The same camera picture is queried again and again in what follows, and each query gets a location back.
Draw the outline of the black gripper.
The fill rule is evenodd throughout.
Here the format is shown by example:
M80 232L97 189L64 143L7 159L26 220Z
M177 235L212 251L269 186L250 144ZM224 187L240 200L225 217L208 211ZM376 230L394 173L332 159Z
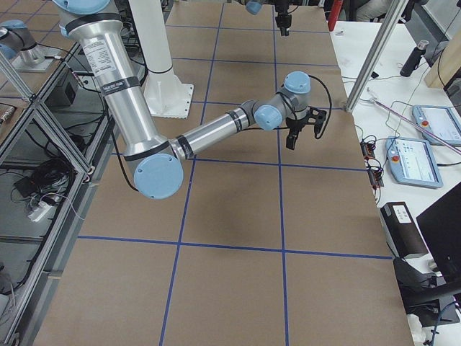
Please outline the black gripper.
M289 35L290 28L292 24L292 17L289 13L289 8L291 5L290 0L276 0L275 1L275 11L277 13L276 16L276 24L280 31L280 35Z
M296 143L302 134L302 129L308 124L310 118L310 108L296 112L290 110L286 117L286 125L289 128L289 134L286 137L285 147L289 150L294 150Z

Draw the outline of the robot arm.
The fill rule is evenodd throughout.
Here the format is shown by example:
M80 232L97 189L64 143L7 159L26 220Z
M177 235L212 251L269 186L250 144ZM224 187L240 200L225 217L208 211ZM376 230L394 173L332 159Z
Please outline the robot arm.
M167 105L182 105L191 89L174 75L164 16L158 1L131 1L143 55L158 66L141 83L121 38L122 20L114 1L57 1L62 33L84 50L100 92L125 140L125 161L136 190L147 198L172 196L182 185L182 162L252 125L274 130L282 122L308 116L310 77L294 71L273 98L249 100L224 115L176 138L161 135L153 113Z
M252 15L257 15L265 4L271 4L276 12L275 22L281 36L289 36L292 25L292 15L290 13L290 2L288 0L275 1L246 1L246 11Z

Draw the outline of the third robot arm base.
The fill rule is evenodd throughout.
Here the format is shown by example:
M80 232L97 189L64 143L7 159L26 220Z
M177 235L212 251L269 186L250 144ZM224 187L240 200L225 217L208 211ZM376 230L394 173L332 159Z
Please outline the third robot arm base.
M18 72L45 72L53 61L61 61L60 48L37 43L27 25L18 19L1 23L1 52Z

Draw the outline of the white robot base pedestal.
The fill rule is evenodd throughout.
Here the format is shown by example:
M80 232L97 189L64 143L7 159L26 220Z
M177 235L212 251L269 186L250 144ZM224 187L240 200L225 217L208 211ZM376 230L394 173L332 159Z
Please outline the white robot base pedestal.
M148 75L144 97L155 117L188 117L194 86L174 72L160 1L129 2Z

